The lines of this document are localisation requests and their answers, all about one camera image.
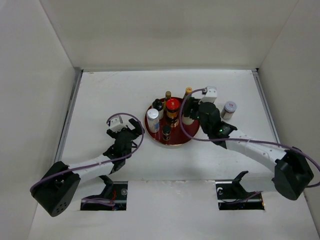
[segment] white table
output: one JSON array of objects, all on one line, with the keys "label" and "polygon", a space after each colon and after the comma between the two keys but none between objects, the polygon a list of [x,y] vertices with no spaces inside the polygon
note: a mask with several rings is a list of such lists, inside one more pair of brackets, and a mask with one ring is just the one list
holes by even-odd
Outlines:
[{"label": "white table", "polygon": [[[256,139],[275,140],[250,70],[86,72],[61,160],[82,162],[107,150],[114,141],[106,134],[110,115],[126,112],[143,121],[166,91],[182,97],[186,87],[206,86],[217,87],[220,110],[228,100],[237,103],[230,124]],[[206,138],[201,130],[196,136]],[[290,201],[266,191],[265,211],[219,211],[212,180],[245,170],[248,179],[272,177],[259,163],[213,143],[167,147],[146,133],[141,148],[110,175],[129,181],[127,211],[80,212],[74,202],[51,218],[38,206],[29,239],[319,239],[303,195]]]}]

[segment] round tray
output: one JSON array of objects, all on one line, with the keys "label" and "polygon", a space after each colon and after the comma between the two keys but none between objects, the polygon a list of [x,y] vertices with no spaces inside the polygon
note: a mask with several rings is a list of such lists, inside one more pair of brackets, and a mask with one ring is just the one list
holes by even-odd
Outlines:
[{"label": "round tray", "polygon": [[[180,104],[182,103],[183,99],[182,98],[179,98],[179,97],[173,97],[174,99],[177,99]],[[180,126],[180,123],[176,126],[176,127],[172,127],[171,128],[171,134],[170,134],[170,139],[168,141],[165,141],[163,139],[163,134],[162,134],[162,128],[165,126],[165,125],[168,125],[167,123],[167,115],[166,115],[166,112],[163,113],[163,118],[160,120],[159,122],[159,125],[160,125],[160,129],[158,132],[156,133],[152,133],[150,132],[149,130],[149,127],[148,127],[148,121],[147,121],[147,112],[145,114],[145,117],[144,117],[144,125],[145,125],[145,129],[146,131],[149,133],[149,135],[154,139],[156,140],[157,142],[161,143],[161,144],[164,144],[164,145],[169,145],[169,146],[177,146],[177,145],[182,145],[182,144],[185,144],[187,142],[189,142],[191,139],[188,138],[184,132],[182,131],[181,129],[181,126]],[[199,130],[199,127],[200,127],[200,123],[198,120],[195,120],[191,125],[185,125],[183,124],[184,126],[184,129],[186,130],[186,132],[191,135],[192,137],[194,137],[196,135],[196,133],[198,132]]]}]

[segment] yellow cap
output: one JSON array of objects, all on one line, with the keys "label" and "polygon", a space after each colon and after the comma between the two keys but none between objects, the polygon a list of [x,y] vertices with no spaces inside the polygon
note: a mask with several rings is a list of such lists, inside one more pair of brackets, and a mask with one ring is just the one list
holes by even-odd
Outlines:
[{"label": "yellow cap", "polygon": [[185,89],[185,93],[186,94],[190,94],[192,92],[192,87],[187,87],[186,89]]}]

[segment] bottle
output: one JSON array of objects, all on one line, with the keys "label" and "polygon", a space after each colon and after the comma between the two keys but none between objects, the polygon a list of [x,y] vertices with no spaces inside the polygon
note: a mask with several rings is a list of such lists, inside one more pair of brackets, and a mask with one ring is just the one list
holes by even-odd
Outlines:
[{"label": "bottle", "polygon": [[152,103],[152,108],[157,109],[159,112],[159,120],[164,117],[164,103],[160,99],[154,100]]},{"label": "bottle", "polygon": [[183,99],[185,99],[185,97],[188,95],[188,94],[190,94],[192,92],[192,87],[187,87],[186,89],[185,89],[185,93],[184,93],[184,96],[183,96]]},{"label": "bottle", "polygon": [[146,112],[146,120],[148,123],[148,127],[150,132],[157,133],[159,132],[159,112],[157,109],[151,108]]},{"label": "bottle", "polygon": [[169,125],[164,125],[162,128],[162,138],[165,141],[170,140],[171,127]]},{"label": "bottle", "polygon": [[165,98],[164,98],[164,104],[163,104],[163,109],[164,111],[167,111],[166,105],[167,105],[167,101],[171,98],[171,92],[170,91],[166,91],[165,92]]},{"label": "bottle", "polygon": [[229,120],[236,110],[237,104],[233,101],[227,101],[223,107],[223,110],[221,111],[221,117],[224,120]]},{"label": "bottle", "polygon": [[175,98],[170,98],[166,102],[167,122],[172,128],[175,128],[179,124],[179,120],[178,120],[179,107],[180,107],[180,102]]}]

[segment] red lid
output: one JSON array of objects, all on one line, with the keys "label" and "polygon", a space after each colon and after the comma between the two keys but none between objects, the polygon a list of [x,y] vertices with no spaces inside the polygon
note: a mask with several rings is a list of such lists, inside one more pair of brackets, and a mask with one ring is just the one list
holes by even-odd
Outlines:
[{"label": "red lid", "polygon": [[180,102],[175,98],[170,98],[168,101],[166,101],[166,108],[174,111],[177,110],[180,107]]}]

